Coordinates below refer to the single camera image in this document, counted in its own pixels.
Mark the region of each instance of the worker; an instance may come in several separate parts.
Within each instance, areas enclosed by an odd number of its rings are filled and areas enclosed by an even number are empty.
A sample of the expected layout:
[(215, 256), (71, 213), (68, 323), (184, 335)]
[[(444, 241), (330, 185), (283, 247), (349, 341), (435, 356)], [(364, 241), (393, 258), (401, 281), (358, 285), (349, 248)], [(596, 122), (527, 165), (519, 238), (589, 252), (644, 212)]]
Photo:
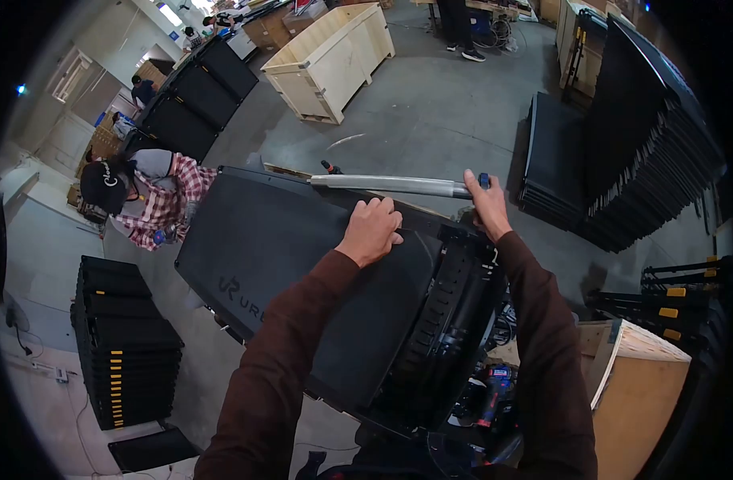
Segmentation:
[[(476, 207), (474, 223), (496, 245), (497, 261), (510, 282), (521, 360), (515, 402), (524, 445), (518, 470), (496, 465), (471, 473), (478, 478), (596, 478), (591, 409), (572, 313), (554, 275), (540, 267), (511, 229), (497, 178), (488, 190), (470, 170), (464, 178)], [(262, 327), (230, 378), (217, 432), (196, 463), (195, 480), (288, 478), (305, 381), (326, 323), (359, 270), (402, 243), (396, 232), (401, 223), (391, 198), (360, 201), (340, 244), (268, 304)], [(425, 455), (427, 445), (422, 450)], [(389, 455), (395, 451), (391, 448)], [(333, 467), (318, 478), (445, 478), (410, 475), (419, 470), (410, 465), (419, 455), (400, 456), (407, 465), (397, 475), (375, 452), (360, 454), (352, 465)]]
[(249, 7), (243, 7), (240, 10), (236, 8), (228, 8), (221, 10), (214, 14), (213, 17), (204, 17), (202, 22), (205, 27), (212, 25), (211, 37), (218, 34), (220, 27), (228, 27), (233, 30), (233, 27), (237, 24), (241, 24), (244, 21), (244, 15), (249, 12)]
[(113, 113), (113, 131), (116, 133), (116, 137), (119, 140), (123, 140), (129, 135), (129, 132), (134, 129), (134, 124), (131, 121), (123, 118), (121, 113), (118, 111)]
[(474, 62), (484, 62), (484, 55), (477, 52), (473, 46), (470, 31), (470, 15), (465, 0), (438, 0), (439, 15), (444, 38), (447, 40), (447, 50), (456, 52), (463, 47), (463, 57)]
[(204, 41), (201, 38), (201, 34), (196, 32), (193, 27), (185, 27), (185, 43), (182, 45), (183, 53), (193, 52), (201, 43)]
[(166, 243), (184, 240), (217, 173), (169, 150), (123, 152), (84, 167), (81, 195), (107, 212), (132, 243), (152, 251), (160, 245), (159, 231), (167, 233)]
[(135, 75), (131, 78), (131, 84), (134, 88), (131, 89), (131, 102), (137, 111), (142, 111), (142, 107), (137, 103), (137, 100), (147, 105), (153, 100), (158, 93), (158, 85), (153, 83), (152, 80), (143, 80), (140, 75)]

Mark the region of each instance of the baseball cap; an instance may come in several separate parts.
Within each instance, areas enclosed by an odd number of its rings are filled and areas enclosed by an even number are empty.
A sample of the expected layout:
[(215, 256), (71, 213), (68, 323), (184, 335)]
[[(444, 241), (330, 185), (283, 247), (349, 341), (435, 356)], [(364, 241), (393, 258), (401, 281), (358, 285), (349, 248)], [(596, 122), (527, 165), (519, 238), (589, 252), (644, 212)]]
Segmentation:
[(92, 162), (81, 175), (81, 196), (92, 205), (97, 205), (111, 215), (118, 215), (126, 201), (127, 187), (119, 178), (118, 171), (108, 162)]

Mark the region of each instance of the hand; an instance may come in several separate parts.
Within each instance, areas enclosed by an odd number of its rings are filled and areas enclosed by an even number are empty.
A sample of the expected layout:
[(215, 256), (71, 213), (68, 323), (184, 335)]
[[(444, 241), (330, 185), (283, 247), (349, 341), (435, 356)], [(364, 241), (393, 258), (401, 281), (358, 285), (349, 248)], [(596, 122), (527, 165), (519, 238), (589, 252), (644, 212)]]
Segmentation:
[(465, 170), (463, 174), (465, 186), (473, 195), (473, 205), (476, 206), (477, 215), (473, 219), (479, 229), (487, 234), (489, 239), (496, 244), (500, 237), (513, 230), (508, 223), (506, 214), (506, 199), (503, 189), (496, 177), (489, 177), (489, 189), (484, 190), (473, 172)]
[(401, 212), (393, 211), (393, 199), (372, 198), (369, 204), (359, 200), (350, 216), (340, 245), (334, 250), (350, 257), (359, 268), (377, 262), (400, 245), (404, 239), (396, 233), (401, 226)]

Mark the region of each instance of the metal rod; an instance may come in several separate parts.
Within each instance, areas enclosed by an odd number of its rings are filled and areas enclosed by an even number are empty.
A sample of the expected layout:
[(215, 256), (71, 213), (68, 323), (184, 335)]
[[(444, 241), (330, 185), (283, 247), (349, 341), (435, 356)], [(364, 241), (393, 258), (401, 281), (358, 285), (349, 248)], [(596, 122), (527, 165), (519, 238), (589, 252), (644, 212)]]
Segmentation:
[(464, 183), (433, 178), (383, 177), (380, 175), (314, 175), (308, 180), (308, 183), (314, 187), (377, 190), (467, 200), (473, 198)]

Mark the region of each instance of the yellow label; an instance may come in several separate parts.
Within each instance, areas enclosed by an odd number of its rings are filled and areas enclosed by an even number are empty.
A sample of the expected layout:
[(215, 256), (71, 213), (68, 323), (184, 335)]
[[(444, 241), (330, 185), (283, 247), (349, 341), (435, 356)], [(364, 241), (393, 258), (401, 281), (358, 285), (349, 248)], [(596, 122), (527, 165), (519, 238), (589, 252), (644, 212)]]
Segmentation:
[(661, 308), (660, 316), (667, 316), (668, 318), (676, 318), (679, 316), (679, 311), (675, 308)]
[(677, 332), (676, 330), (665, 329), (662, 335), (671, 340), (681, 340), (681, 332)]
[(677, 288), (669, 288), (666, 296), (687, 296), (687, 289), (679, 286)]

